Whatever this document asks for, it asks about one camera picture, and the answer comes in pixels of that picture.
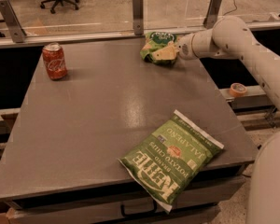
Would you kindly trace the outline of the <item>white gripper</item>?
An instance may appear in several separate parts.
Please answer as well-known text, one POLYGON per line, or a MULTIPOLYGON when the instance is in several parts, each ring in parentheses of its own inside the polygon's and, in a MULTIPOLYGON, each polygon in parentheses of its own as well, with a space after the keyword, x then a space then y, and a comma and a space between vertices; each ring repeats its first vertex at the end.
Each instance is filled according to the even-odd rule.
POLYGON ((152 53, 153 58, 156 61, 172 61, 177 57, 177 53, 184 60, 193 60, 197 56, 193 51, 192 40, 194 35, 181 36, 177 42, 177 49, 174 45, 166 46, 165 48, 158 49, 152 53))

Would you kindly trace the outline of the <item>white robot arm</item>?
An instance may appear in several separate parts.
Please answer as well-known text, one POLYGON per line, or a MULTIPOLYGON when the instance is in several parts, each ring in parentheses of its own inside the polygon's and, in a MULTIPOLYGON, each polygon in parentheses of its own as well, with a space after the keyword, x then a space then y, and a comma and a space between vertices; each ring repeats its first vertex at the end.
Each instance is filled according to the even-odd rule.
MULTIPOLYGON (((280 56, 262 46, 240 18, 222 17, 212 28, 153 52, 158 61, 176 57, 240 60, 280 112, 280 56)), ((246 224, 280 224, 280 132, 264 143, 253 165, 246 224)))

